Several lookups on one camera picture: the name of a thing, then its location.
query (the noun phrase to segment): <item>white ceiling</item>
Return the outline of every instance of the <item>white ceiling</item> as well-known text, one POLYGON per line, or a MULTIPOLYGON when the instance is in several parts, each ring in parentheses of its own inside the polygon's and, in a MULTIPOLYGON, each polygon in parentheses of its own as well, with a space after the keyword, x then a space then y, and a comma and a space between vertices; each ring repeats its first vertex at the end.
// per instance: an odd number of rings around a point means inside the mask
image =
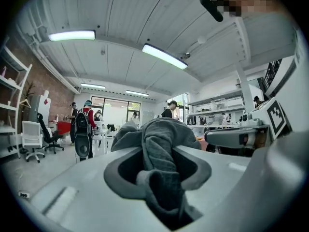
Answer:
POLYGON ((293 28, 284 18, 224 18, 216 22, 199 0, 32 0, 17 24, 29 44, 38 39, 33 50, 41 50, 72 85, 85 81, 118 92, 129 87, 159 99, 230 73, 233 64, 251 69, 293 54, 293 28), (48 40, 49 33, 76 29, 96 30, 96 40, 48 40), (198 44, 199 36, 206 43, 198 44), (179 58, 190 51, 188 68, 142 53, 144 43, 179 58))

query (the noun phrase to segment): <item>ceiling light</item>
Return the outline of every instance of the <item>ceiling light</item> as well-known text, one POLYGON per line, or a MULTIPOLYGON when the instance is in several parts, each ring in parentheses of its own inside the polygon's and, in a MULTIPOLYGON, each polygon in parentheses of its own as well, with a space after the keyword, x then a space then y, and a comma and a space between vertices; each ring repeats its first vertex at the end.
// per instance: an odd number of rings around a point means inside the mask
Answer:
POLYGON ((93 30, 70 31, 62 33, 52 33, 48 35, 51 41, 63 40, 94 40, 96 32, 93 30))
POLYGON ((182 70, 188 67, 188 65, 185 62, 173 57, 172 55, 168 54, 167 52, 160 50, 159 48, 157 48, 153 45, 150 45, 148 43, 146 43, 144 45, 142 51, 144 53, 148 53, 148 54, 150 54, 154 57, 162 59, 162 60, 166 61, 167 63, 175 65, 176 67, 178 67, 182 70))
POLYGON ((130 90, 126 90, 126 93, 134 94, 134 95, 143 95, 143 96, 148 96, 149 95, 149 94, 143 94, 143 93, 134 92, 134 91, 130 91, 130 90))
POLYGON ((105 86, 101 86, 101 85, 94 85, 94 84, 87 84, 87 83, 81 83, 81 85, 84 87, 97 87, 97 88, 105 89, 105 86))

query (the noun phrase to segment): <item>white pipe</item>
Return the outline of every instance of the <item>white pipe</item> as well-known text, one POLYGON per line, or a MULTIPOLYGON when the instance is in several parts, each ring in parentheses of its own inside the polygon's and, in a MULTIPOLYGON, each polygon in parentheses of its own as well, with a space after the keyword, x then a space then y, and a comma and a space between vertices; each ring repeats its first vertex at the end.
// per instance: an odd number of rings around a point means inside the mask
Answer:
MULTIPOLYGON (((23 36, 23 33, 21 32, 21 29, 19 28, 19 26, 16 24, 16 28, 17 31, 19 32, 20 36, 22 37, 22 39, 25 41, 26 44, 27 41, 25 39, 25 37, 23 36)), ((38 41, 34 38, 34 40, 36 41, 36 47, 32 48, 30 47, 30 49, 32 50, 33 54, 40 60, 40 62, 45 66, 46 69, 49 70, 49 72, 51 74, 53 74, 61 83, 63 83, 67 88, 69 88, 69 90, 71 90, 72 92, 74 92, 75 94, 80 94, 79 91, 76 90, 76 88, 74 88, 56 69, 55 67, 52 65, 52 63, 46 58, 46 56, 44 55, 44 53, 39 49, 38 46, 38 41)))

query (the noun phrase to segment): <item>white shelf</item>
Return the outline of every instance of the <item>white shelf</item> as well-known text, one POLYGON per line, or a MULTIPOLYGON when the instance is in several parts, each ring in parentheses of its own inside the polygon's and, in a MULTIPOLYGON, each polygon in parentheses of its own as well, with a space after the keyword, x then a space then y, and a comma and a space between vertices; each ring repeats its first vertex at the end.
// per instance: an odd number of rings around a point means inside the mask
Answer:
POLYGON ((221 127, 221 128, 225 128, 225 127, 232 127, 232 128, 236 128, 236 127, 239 127, 240 124, 230 124, 230 125, 194 125, 194 126, 191 126, 191 125, 188 125, 188 127, 190 128, 216 128, 216 127, 221 127))
POLYGON ((16 149, 14 146, 12 147, 12 150, 10 150, 10 152, 7 148, 0 149, 0 158, 7 157, 7 156, 10 156, 12 154, 17 154, 18 151, 19 151, 19 149, 16 149))
POLYGON ((190 103, 188 103, 188 105, 199 106, 199 105, 208 104, 211 101, 215 101, 215 100, 218 100, 218 99, 223 99, 223 98, 230 99, 230 98, 241 96, 241 95, 242 95, 241 88, 238 88, 238 89, 234 89, 232 91, 228 91, 228 92, 225 92, 225 93, 213 96, 213 97, 208 97, 208 98, 202 99, 200 101, 190 102, 190 103))
POLYGON ((1 56, 15 70, 28 70, 28 68, 17 57, 15 57, 15 55, 6 46, 3 47, 1 56))
POLYGON ((2 103, 0 103, 0 108, 16 111, 16 107, 8 106, 8 105, 2 104, 2 103))
POLYGON ((0 75, 0 83, 9 87, 9 88, 17 88, 18 90, 21 90, 21 87, 18 86, 16 83, 10 82, 8 79, 0 75))
POLYGON ((8 125, 0 126, 0 133, 9 133, 9 132, 15 132, 15 129, 8 125))
POLYGON ((224 113, 224 112, 228 112, 228 111, 236 111, 236 110, 244 110, 244 109, 245 109, 245 106, 240 105, 240 106, 232 106, 232 107, 227 107, 227 108, 218 109, 218 110, 211 110, 211 111, 191 113, 189 115, 217 114, 217 113, 224 113))

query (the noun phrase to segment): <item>floor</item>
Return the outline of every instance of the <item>floor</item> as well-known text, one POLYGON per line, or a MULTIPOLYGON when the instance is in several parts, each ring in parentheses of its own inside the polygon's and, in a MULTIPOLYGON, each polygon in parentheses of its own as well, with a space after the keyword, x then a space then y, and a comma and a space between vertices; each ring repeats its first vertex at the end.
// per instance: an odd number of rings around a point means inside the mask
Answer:
MULTIPOLYGON (((56 154, 53 150, 39 150, 45 154, 45 158, 39 156, 40 163, 35 157, 30 157, 29 162, 26 162, 25 154, 21 155, 21 159, 17 154, 7 156, 0 159, 1 171, 7 179, 13 192, 22 190, 33 196, 40 188, 46 185, 56 176, 67 170, 69 167, 79 163, 79 157, 75 154, 74 145, 70 144, 70 138, 65 138, 60 144, 65 148, 64 151, 56 149, 56 154)), ((109 147, 112 145, 112 139, 108 139, 109 147)), ((97 150, 97 145, 93 145, 94 157, 101 155, 102 149, 97 150)))

